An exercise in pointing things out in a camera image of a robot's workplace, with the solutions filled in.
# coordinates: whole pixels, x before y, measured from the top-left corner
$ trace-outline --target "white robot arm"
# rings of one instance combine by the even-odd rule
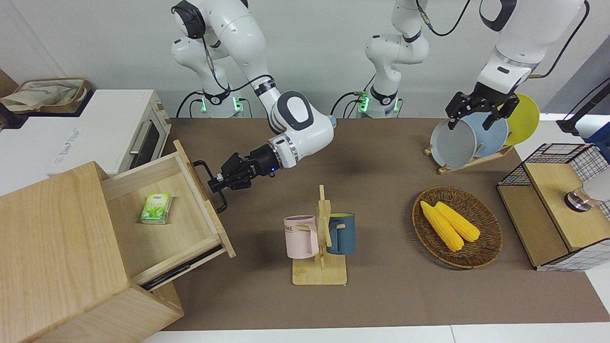
[[[227,187],[249,188],[250,180],[256,176],[273,176],[277,169],[294,167],[302,158],[328,145],[334,135],[331,119],[319,113],[304,95],[277,90],[267,69],[265,37],[246,5],[240,0],[183,0],[172,8],[176,22],[188,38],[199,40],[210,30],[214,32],[219,47],[235,60],[249,80],[267,111],[271,129],[277,134],[249,156],[233,154],[221,173],[208,182],[213,192]],[[217,78],[218,68],[214,67],[205,40],[203,44],[208,69]]]
[[[220,42],[216,38],[214,32],[206,33],[205,39],[208,42]],[[218,43],[213,44],[208,49],[212,60],[227,57],[229,55],[228,52],[224,51],[224,49],[221,49],[221,46],[217,46],[216,44]],[[227,92],[216,83],[214,77],[218,79],[218,83],[221,85],[226,85],[226,88],[231,88],[231,84],[227,81],[223,67],[217,65],[215,70],[216,75],[212,75],[212,72],[207,65],[206,50],[202,39],[195,40],[188,37],[182,37],[181,39],[174,41],[171,46],[171,53],[180,65],[193,70],[197,76],[199,76],[199,82],[204,93],[201,101],[204,102],[203,108],[206,109],[206,113],[210,118],[231,118],[240,112],[240,109],[235,106],[235,100],[231,100],[232,98],[241,98],[241,93],[239,91],[233,93]]]
[[[484,129],[489,129],[500,118],[510,117],[519,103],[515,89],[531,76],[549,47],[560,38],[585,1],[500,2],[501,10],[494,20],[481,14],[483,23],[500,33],[500,40],[477,77],[474,91],[469,95],[457,92],[445,108],[451,119],[451,129],[458,119],[474,112],[490,112],[483,124]]]
[[[425,7],[428,0],[422,0]],[[368,40],[367,58],[375,65],[375,78],[366,89],[368,105],[364,114],[372,118],[388,117],[397,101],[402,78],[396,64],[422,63],[428,56],[429,44],[422,36],[422,19],[415,0],[396,0],[392,25],[400,35],[374,35]]]

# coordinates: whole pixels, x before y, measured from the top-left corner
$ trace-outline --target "blue mug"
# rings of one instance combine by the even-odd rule
[[[331,213],[328,223],[332,246],[326,251],[335,255],[356,252],[356,216],[353,213]]]

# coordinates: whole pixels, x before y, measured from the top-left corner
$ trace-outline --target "corn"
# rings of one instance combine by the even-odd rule
[[[479,239],[481,232],[461,214],[439,201],[434,208],[453,226],[457,233],[469,242]]]
[[[464,246],[464,241],[453,229],[451,224],[430,204],[425,201],[420,202],[423,215],[430,222],[440,239],[443,240],[447,248],[451,251],[458,251]]]

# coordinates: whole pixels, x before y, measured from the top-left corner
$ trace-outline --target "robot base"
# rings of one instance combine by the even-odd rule
[[[398,98],[394,99],[389,105],[382,106],[381,104],[375,104],[373,100],[369,101],[367,111],[359,111],[360,118],[396,118],[398,115],[398,109],[396,108],[396,102]]]
[[[202,98],[205,106],[201,103],[193,104],[193,118],[242,118],[244,117],[243,108],[235,108],[233,98],[226,98],[220,105],[212,104],[208,99]]]

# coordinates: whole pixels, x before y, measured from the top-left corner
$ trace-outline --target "wicker basket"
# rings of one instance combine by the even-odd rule
[[[442,201],[475,225],[481,232],[475,242],[452,252],[423,215],[420,201],[435,205]],[[413,226],[423,246],[436,258],[463,269],[483,267],[493,262],[502,250],[502,231],[492,211],[474,195],[454,187],[435,187],[417,197],[412,212]]]

